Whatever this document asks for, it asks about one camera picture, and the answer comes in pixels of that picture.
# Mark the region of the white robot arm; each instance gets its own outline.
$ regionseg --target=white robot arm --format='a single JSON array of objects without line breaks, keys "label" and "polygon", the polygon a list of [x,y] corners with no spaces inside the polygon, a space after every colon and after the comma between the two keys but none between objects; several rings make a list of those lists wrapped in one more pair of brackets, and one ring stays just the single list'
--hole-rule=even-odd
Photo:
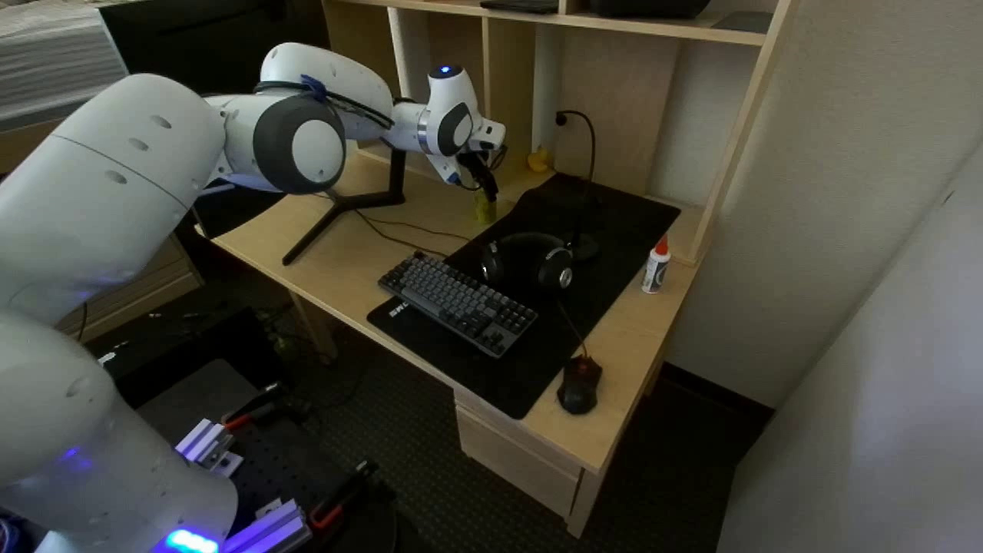
[{"label": "white robot arm", "polygon": [[51,530],[43,550],[165,550],[174,530],[219,543],[236,515],[234,487],[184,463],[51,326],[135,278],[212,178],[330,190],[344,141],[382,138],[458,182],[454,158],[496,153],[504,125],[464,70],[430,83],[430,104],[397,104],[364,65],[294,42],[256,95],[126,78],[0,186],[0,507]]}]

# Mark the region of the floor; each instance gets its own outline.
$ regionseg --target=floor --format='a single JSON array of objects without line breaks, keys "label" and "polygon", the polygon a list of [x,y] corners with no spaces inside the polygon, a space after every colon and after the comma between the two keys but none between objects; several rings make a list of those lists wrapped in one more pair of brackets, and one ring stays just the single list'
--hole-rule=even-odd
[{"label": "floor", "polygon": [[371,459],[434,550],[716,550],[733,463],[765,424],[760,411],[733,408],[669,368],[642,400],[593,519],[575,542],[560,516],[458,451],[444,386],[355,331],[342,331],[342,357],[321,365],[274,284],[206,243],[188,247],[216,292],[262,316],[299,398],[318,406],[303,421],[307,436],[344,467]]}]

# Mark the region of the bottle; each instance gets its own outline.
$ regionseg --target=bottle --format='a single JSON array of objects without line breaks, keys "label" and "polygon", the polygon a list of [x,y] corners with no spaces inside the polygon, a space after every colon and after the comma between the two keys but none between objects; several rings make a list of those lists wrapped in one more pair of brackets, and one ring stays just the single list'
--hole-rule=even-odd
[{"label": "bottle", "polygon": [[644,292],[644,295],[663,288],[669,260],[672,260],[669,240],[661,236],[661,240],[654,243],[654,249],[647,251],[647,266],[644,266],[644,278],[642,278],[642,292]]}]

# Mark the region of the metal stand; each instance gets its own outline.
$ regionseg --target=metal stand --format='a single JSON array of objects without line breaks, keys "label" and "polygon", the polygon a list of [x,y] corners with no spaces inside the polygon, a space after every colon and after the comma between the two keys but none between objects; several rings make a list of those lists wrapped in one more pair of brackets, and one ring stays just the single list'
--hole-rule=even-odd
[{"label": "metal stand", "polygon": [[407,203],[407,193],[402,193],[402,177],[407,177],[407,150],[392,150],[390,153],[390,190],[382,190],[382,193],[361,193],[361,198],[338,198],[330,190],[333,198],[333,209],[284,254],[284,266],[292,266],[303,254],[303,249],[322,234],[333,229],[333,223],[342,216],[342,214],[349,214],[349,209],[369,209],[369,206],[398,206]]}]

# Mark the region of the keyboard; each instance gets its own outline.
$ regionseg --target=keyboard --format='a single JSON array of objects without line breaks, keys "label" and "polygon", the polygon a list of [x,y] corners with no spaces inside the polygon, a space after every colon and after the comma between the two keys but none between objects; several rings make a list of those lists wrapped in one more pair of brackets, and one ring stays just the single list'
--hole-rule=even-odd
[{"label": "keyboard", "polygon": [[531,307],[421,251],[398,262],[378,287],[493,361],[502,361],[539,319]]}]

